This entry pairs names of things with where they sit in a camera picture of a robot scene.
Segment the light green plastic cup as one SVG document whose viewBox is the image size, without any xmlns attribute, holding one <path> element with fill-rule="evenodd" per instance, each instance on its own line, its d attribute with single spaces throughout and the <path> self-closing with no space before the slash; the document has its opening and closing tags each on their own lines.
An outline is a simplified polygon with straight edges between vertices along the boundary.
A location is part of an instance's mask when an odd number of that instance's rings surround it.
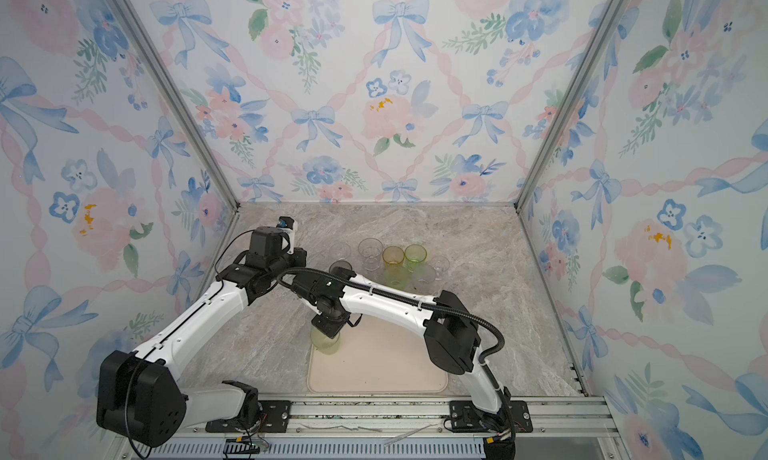
<svg viewBox="0 0 768 460">
<path fill-rule="evenodd" d="M 310 330 L 310 340 L 316 351 L 324 355 L 335 354 L 340 347 L 341 334 L 333 337 L 326 336 L 321 330 L 312 327 Z"/>
<path fill-rule="evenodd" d="M 384 271 L 384 284 L 390 288 L 406 291 L 411 273 L 401 265 L 388 265 Z"/>
</svg>

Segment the clear plastic cup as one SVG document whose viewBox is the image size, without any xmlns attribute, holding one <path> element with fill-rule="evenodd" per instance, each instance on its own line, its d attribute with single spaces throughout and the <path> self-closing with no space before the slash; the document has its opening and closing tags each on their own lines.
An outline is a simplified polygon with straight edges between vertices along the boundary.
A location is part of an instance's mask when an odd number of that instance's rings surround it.
<svg viewBox="0 0 768 460">
<path fill-rule="evenodd" d="M 437 280 L 444 279 L 450 269 L 449 259 L 442 255 L 433 257 L 429 264 L 434 269 Z"/>
<path fill-rule="evenodd" d="M 375 272 L 380 268 L 383 250 L 383 243 L 376 238 L 365 238 L 358 244 L 358 253 L 367 272 Z"/>
<path fill-rule="evenodd" d="M 346 242 L 334 242 L 328 249 L 328 255 L 333 261 L 348 260 L 351 255 L 351 247 Z"/>
<path fill-rule="evenodd" d="M 436 279 L 437 273 L 431 265 L 420 265 L 412 274 L 412 288 L 420 295 L 430 295 L 434 291 Z"/>
</svg>

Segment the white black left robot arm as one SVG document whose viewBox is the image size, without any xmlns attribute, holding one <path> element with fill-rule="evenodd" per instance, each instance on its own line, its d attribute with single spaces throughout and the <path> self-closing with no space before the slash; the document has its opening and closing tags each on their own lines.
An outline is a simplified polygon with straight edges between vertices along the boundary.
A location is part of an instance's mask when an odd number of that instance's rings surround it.
<svg viewBox="0 0 768 460">
<path fill-rule="evenodd" d="M 262 418 L 258 390 L 238 381 L 182 391 L 179 380 L 197 353 L 231 319 L 268 294 L 285 270 L 306 264 L 295 246 L 297 223 L 250 231 L 250 246 L 217 269 L 213 283 L 179 318 L 150 340 L 101 363 L 96 423 L 131 444 L 157 448 L 178 430 L 221 421 L 249 431 Z"/>
</svg>

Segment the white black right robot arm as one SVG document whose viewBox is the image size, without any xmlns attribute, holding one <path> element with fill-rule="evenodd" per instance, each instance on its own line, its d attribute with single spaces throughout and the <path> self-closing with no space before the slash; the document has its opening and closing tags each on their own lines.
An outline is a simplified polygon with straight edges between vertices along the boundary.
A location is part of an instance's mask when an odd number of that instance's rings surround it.
<svg viewBox="0 0 768 460">
<path fill-rule="evenodd" d="M 312 325 L 327 339 L 374 318 L 421 338 L 430 362 L 461 380 L 484 428 L 498 434 L 514 430 L 511 397 L 493 374 L 488 358 L 505 346 L 501 331 L 470 313 L 452 292 L 409 294 L 373 282 L 352 270 L 332 273 L 307 267 L 289 269 L 278 283 L 315 312 Z"/>
</svg>

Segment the beige plastic tray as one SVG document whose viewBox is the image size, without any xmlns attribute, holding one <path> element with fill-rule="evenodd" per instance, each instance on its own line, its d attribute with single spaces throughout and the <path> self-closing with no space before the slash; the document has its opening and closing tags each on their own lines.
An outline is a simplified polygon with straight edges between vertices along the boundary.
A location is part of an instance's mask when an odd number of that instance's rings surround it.
<svg viewBox="0 0 768 460">
<path fill-rule="evenodd" d="M 364 317 L 339 334 L 333 355 L 312 345 L 307 376 L 312 393 L 438 394 L 448 386 L 448 374 L 432 364 L 423 338 L 404 328 Z"/>
</svg>

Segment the grey smoked plastic cup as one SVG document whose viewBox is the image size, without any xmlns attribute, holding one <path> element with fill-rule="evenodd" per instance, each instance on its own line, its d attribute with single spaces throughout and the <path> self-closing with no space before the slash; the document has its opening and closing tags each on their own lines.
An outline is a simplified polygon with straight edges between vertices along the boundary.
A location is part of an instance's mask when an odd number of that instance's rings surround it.
<svg viewBox="0 0 768 460">
<path fill-rule="evenodd" d="M 352 272 L 352 265 L 346 260 L 338 260 L 333 262 L 328 269 L 328 272 L 332 275 L 343 276 L 349 272 Z"/>
</svg>

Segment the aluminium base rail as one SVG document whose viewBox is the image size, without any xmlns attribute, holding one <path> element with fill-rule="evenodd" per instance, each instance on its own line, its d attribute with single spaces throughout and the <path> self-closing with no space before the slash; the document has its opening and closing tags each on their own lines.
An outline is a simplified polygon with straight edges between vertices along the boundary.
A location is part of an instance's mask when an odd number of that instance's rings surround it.
<svg viewBox="0 0 768 460">
<path fill-rule="evenodd" d="M 275 396 L 251 433 L 203 424 L 157 448 L 114 439 L 108 459 L 496 459 L 499 445 L 469 429 L 465 397 Z M 518 459 L 626 459 L 601 397 L 517 397 Z"/>
</svg>

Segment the aluminium corner post left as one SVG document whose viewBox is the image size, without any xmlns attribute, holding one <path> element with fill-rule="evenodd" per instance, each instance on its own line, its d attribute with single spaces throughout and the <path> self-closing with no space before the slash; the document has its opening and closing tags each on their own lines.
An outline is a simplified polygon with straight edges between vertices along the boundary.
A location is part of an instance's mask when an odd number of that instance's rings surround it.
<svg viewBox="0 0 768 460">
<path fill-rule="evenodd" d="M 120 25 L 124 27 L 129 39 L 136 46 L 138 52 L 147 62 L 150 76 L 155 86 L 160 90 L 163 100 L 169 107 L 175 120 L 181 126 L 183 132 L 199 157 L 202 165 L 207 169 L 214 185 L 223 195 L 224 202 L 234 212 L 238 211 L 239 201 L 229 185 L 222 169 L 216 162 L 213 151 L 207 145 L 200 134 L 193 115 L 185 105 L 183 96 L 177 88 L 167 67 L 161 60 L 161 56 L 152 42 L 146 27 L 143 25 L 136 9 L 130 0 L 106 0 L 108 6 L 114 11 Z"/>
</svg>

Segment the aluminium corner post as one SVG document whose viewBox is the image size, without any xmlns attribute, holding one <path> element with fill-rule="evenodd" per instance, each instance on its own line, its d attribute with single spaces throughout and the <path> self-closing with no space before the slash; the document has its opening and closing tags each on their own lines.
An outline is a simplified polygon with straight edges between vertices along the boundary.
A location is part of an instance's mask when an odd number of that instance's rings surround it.
<svg viewBox="0 0 768 460">
<path fill-rule="evenodd" d="M 597 28 L 590 37 L 583 52 L 583 57 L 574 71 L 574 76 L 569 83 L 568 88 L 565 90 L 565 96 L 559 112 L 555 116 L 549 132 L 545 136 L 541 148 L 534 158 L 533 165 L 520 195 L 514 204 L 518 216 L 523 214 L 523 210 L 534 197 L 534 190 L 539 178 L 545 170 L 550 155 L 558 145 L 560 135 L 565 130 L 566 123 L 578 106 L 581 95 L 593 75 L 595 64 L 606 47 L 609 37 L 614 32 L 619 17 L 623 14 L 623 11 L 626 8 L 626 2 L 627 0 L 607 0 L 605 3 L 605 8 L 599 17 Z"/>
<path fill-rule="evenodd" d="M 223 195 L 224 202 L 234 212 L 238 211 L 239 201 L 229 185 L 222 169 L 216 162 L 213 151 L 207 145 L 200 134 L 193 115 L 185 105 L 183 96 L 177 88 L 167 67 L 161 60 L 161 56 L 152 42 L 146 27 L 143 25 L 136 9 L 130 0 L 106 0 L 108 6 L 114 11 L 120 25 L 124 27 L 129 39 L 136 46 L 138 52 L 147 62 L 150 76 L 155 86 L 160 90 L 163 100 L 169 107 L 175 120 L 181 126 L 183 132 L 199 157 L 202 165 L 207 169 L 214 185 Z"/>
</svg>

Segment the aluminium corner post right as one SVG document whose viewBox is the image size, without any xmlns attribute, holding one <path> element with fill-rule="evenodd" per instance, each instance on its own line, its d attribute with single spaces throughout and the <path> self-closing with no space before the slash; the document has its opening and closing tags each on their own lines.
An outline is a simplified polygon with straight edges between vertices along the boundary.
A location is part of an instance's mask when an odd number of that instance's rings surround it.
<svg viewBox="0 0 768 460">
<path fill-rule="evenodd" d="M 597 28 L 590 37 L 583 52 L 583 57 L 574 71 L 574 76 L 569 83 L 568 88 L 565 90 L 565 96 L 559 112 L 555 116 L 549 132 L 545 136 L 541 148 L 534 158 L 533 165 L 520 195 L 514 204 L 518 216 L 523 214 L 523 210 L 534 197 L 534 190 L 539 178 L 545 170 L 550 155 L 558 145 L 560 135 L 565 130 L 566 123 L 578 106 L 581 95 L 593 75 L 595 64 L 606 47 L 609 37 L 614 32 L 619 17 L 623 14 L 623 11 L 626 8 L 626 2 L 627 0 L 607 0 L 605 3 L 605 8 L 599 17 Z"/>
</svg>

